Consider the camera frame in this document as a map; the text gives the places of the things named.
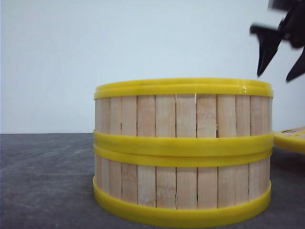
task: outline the yellow ring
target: yellow ring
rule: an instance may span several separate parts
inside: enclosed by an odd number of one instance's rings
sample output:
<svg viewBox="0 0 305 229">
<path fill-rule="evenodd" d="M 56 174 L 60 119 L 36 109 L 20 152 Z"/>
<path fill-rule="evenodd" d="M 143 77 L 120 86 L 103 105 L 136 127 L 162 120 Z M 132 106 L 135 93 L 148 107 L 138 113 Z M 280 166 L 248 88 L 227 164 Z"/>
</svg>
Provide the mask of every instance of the yellow ring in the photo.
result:
<svg viewBox="0 0 305 229">
<path fill-rule="evenodd" d="M 132 221 L 162 227 L 201 228 L 233 224 L 263 212 L 270 204 L 271 183 L 259 198 L 216 209 L 166 209 L 141 206 L 113 198 L 101 191 L 93 178 L 94 196 L 105 210 Z"/>
<path fill-rule="evenodd" d="M 305 153 L 305 138 L 289 136 L 282 133 L 274 134 L 274 144 L 284 149 Z"/>
<path fill-rule="evenodd" d="M 244 156 L 270 150 L 273 133 L 245 137 L 142 137 L 109 135 L 97 131 L 94 146 L 118 153 L 146 156 Z"/>
<path fill-rule="evenodd" d="M 170 78 L 109 83 L 96 88 L 94 99 L 147 94 L 243 94 L 273 97 L 269 83 L 230 78 Z"/>
<path fill-rule="evenodd" d="M 272 150 L 243 156 L 210 156 L 210 157 L 184 157 L 184 156 L 146 156 L 118 153 L 97 147 L 94 152 L 106 159 L 129 164 L 160 167 L 219 167 L 247 164 L 260 161 L 272 154 Z"/>
</svg>

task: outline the gray floor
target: gray floor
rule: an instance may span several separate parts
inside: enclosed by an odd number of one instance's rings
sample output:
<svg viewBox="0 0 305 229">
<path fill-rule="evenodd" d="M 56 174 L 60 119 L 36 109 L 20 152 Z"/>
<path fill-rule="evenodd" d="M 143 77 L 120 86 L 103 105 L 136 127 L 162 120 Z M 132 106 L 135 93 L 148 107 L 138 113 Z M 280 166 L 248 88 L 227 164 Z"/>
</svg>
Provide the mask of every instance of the gray floor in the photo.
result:
<svg viewBox="0 0 305 229">
<path fill-rule="evenodd" d="M 92 134 L 1 135 L 1 228 L 160 228 L 119 218 L 92 194 Z M 270 207 L 220 229 L 305 228 L 305 156 L 274 148 Z"/>
</svg>

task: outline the white wall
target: white wall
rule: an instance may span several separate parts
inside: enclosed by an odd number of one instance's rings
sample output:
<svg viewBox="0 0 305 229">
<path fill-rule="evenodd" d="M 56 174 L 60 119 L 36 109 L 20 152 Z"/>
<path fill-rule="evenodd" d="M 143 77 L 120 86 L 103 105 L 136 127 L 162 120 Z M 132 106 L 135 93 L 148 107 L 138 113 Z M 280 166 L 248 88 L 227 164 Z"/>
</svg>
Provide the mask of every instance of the white wall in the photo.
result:
<svg viewBox="0 0 305 229">
<path fill-rule="evenodd" d="M 268 0 L 2 0 L 1 132 L 91 132 L 95 87 L 183 76 L 256 79 L 252 22 L 277 26 Z M 305 124 L 301 54 L 282 43 L 261 80 L 274 130 Z"/>
</svg>

